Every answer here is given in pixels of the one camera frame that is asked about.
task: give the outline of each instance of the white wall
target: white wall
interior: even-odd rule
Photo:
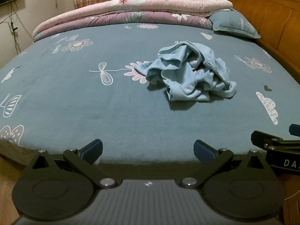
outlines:
[[[58,0],[58,9],[56,0],[18,0],[18,16],[27,28],[30,34],[42,22],[58,14],[74,9],[72,0]],[[9,14],[9,5],[0,7],[0,22]],[[21,51],[32,44],[31,38],[25,32],[16,16],[13,16],[14,26],[18,27],[17,41]],[[0,69],[17,55],[14,43],[14,37],[10,32],[8,23],[0,24]]]

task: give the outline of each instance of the fitted sheet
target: fitted sheet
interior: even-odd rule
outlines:
[[[210,47],[225,61],[237,83],[232,98],[170,102],[163,84],[133,70],[184,40]],[[58,154],[98,138],[103,154],[96,163],[103,164],[197,162],[197,139],[245,154],[254,130],[293,139],[289,125],[300,119],[300,86],[262,48],[182,25],[107,25],[46,37],[1,69],[2,79],[2,139]]]

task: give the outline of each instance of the wooden bed frame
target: wooden bed frame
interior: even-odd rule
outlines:
[[[300,84],[300,0],[229,1],[261,36],[257,44]]]

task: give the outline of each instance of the blue pillowcase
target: blue pillowcase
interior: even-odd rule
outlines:
[[[253,25],[234,9],[216,12],[209,19],[214,31],[225,31],[229,34],[253,39],[261,38]]]

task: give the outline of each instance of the wooden floor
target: wooden floor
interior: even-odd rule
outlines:
[[[12,224],[19,217],[11,192],[23,169],[23,166],[0,156],[0,225]]]

